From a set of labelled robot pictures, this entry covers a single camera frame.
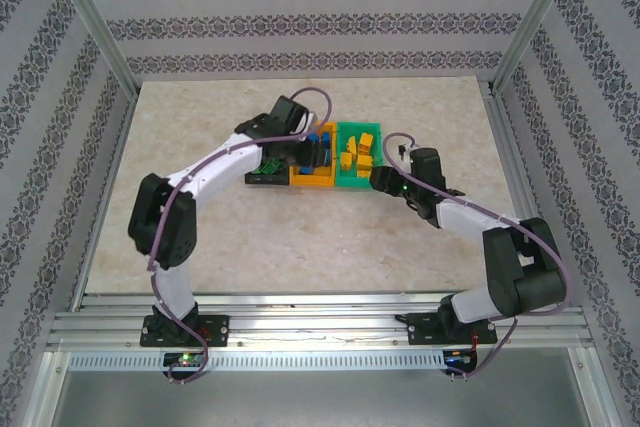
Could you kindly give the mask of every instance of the gray floor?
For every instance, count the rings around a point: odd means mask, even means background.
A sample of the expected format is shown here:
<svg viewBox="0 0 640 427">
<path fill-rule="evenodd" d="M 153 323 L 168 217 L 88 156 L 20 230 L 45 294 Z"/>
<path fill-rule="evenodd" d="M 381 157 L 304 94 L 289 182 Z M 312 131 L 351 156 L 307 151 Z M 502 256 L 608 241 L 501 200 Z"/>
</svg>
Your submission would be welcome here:
<svg viewBox="0 0 640 427">
<path fill-rule="evenodd" d="M 503 351 L 482 375 L 439 371 L 208 374 L 70 373 L 55 426 L 589 425 L 566 353 Z"/>
</svg>

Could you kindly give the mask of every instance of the green tray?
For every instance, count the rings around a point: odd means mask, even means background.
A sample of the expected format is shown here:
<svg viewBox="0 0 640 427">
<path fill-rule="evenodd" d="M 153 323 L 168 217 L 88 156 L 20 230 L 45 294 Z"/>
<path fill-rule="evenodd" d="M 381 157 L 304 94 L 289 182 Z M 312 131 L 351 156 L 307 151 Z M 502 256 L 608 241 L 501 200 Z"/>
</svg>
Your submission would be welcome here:
<svg viewBox="0 0 640 427">
<path fill-rule="evenodd" d="M 354 189 L 370 189 L 369 179 L 358 177 L 356 175 L 356 163 L 353 162 L 351 170 L 342 170 L 340 168 L 340 153 L 346 152 L 347 141 L 349 137 L 355 136 L 356 144 L 360 140 L 360 135 L 366 132 L 373 135 L 373 145 L 371 146 L 371 156 L 373 157 L 373 166 L 383 165 L 382 156 L 382 133 L 380 132 L 380 124 L 365 124 L 361 122 L 338 122 L 338 141 L 336 149 L 336 186 L 351 187 Z"/>
</svg>

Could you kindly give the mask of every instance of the orange tray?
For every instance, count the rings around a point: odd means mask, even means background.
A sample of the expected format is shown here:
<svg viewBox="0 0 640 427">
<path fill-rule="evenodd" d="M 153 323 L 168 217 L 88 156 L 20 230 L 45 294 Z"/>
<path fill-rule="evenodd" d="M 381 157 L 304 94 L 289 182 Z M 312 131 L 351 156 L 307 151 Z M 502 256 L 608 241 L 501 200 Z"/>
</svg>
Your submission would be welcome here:
<svg viewBox="0 0 640 427">
<path fill-rule="evenodd" d="M 313 174 L 300 174 L 299 167 L 289 167 L 289 185 L 305 187 L 333 187 L 336 183 L 336 142 L 338 125 L 335 122 L 327 122 L 318 131 L 318 136 L 322 137 L 324 132 L 329 132 L 331 137 L 331 165 L 328 167 L 317 167 Z"/>
</svg>

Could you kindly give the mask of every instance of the yellow block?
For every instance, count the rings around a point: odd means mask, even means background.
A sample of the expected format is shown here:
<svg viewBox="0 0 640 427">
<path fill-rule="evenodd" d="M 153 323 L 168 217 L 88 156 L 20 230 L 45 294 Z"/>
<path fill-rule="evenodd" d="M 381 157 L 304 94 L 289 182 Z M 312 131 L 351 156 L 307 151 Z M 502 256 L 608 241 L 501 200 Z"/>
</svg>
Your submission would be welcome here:
<svg viewBox="0 0 640 427">
<path fill-rule="evenodd" d="M 356 169 L 365 171 L 373 169 L 373 158 L 370 155 L 359 155 L 356 161 Z"/>
<path fill-rule="evenodd" d="M 340 169 L 341 170 L 351 170 L 353 166 L 353 155 L 349 152 L 341 152 L 340 153 Z"/>
<path fill-rule="evenodd" d="M 357 155 L 358 154 L 358 151 L 356 150 L 356 138 L 355 138 L 355 136 L 349 137 L 349 140 L 347 141 L 347 150 L 352 155 Z"/>
<path fill-rule="evenodd" d="M 358 154 L 369 155 L 369 152 L 371 152 L 372 144 L 373 135 L 363 132 L 360 136 L 360 143 L 358 144 Z"/>
</svg>

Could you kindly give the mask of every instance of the patterned wallpaper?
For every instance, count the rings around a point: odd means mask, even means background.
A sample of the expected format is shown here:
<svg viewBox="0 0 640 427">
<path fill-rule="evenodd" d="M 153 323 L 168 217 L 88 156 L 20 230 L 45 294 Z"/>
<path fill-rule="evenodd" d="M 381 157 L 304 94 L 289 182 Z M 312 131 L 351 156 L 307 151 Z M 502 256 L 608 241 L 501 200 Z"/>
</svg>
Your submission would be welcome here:
<svg viewBox="0 0 640 427">
<path fill-rule="evenodd" d="M 638 0 L 554 0 L 505 91 L 624 425 L 640 425 Z"/>
<path fill-rule="evenodd" d="M 491 78 L 531 0 L 95 0 L 140 80 Z"/>
<path fill-rule="evenodd" d="M 0 426 L 69 308 L 128 105 L 70 0 L 0 0 Z"/>
</svg>

